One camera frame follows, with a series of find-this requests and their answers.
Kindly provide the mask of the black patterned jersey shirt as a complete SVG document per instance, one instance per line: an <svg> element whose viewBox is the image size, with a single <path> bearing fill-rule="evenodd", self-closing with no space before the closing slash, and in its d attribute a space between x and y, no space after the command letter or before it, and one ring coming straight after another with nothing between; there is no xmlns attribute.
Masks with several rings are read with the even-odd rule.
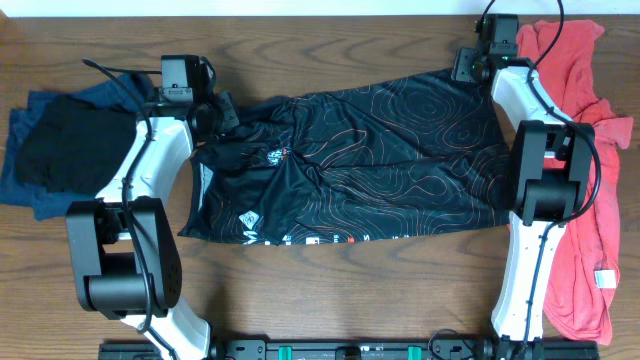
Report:
<svg viewBox="0 0 640 360"><path fill-rule="evenodd" d="M488 91L446 69L275 97L196 150L181 235L315 245L501 226L508 157Z"/></svg>

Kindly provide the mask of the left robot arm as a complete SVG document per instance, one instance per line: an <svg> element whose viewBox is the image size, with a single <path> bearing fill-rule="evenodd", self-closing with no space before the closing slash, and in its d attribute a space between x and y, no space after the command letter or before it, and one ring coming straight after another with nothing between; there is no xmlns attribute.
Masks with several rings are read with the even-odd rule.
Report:
<svg viewBox="0 0 640 360"><path fill-rule="evenodd" d="M134 100L135 137L113 178L90 201L73 203L66 229L78 302L118 320L142 342L100 345L101 359L231 358L210 323L182 296L182 264L165 206L197 140L223 116L216 72L197 55L164 55L162 83Z"/></svg>

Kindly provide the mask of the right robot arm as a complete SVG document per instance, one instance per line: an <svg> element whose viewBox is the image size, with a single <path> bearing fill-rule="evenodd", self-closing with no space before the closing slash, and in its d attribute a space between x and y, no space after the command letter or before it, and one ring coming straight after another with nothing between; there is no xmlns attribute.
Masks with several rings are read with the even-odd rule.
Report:
<svg viewBox="0 0 640 360"><path fill-rule="evenodd" d="M555 252L566 225L594 204L602 178L592 126L577 124L556 107L537 71L518 54L519 19L483 13L473 48L458 50L452 79L490 91L515 130L504 205L510 243L490 337L453 334L431 338L436 359L596 359L593 341L546 340L543 305Z"/></svg>

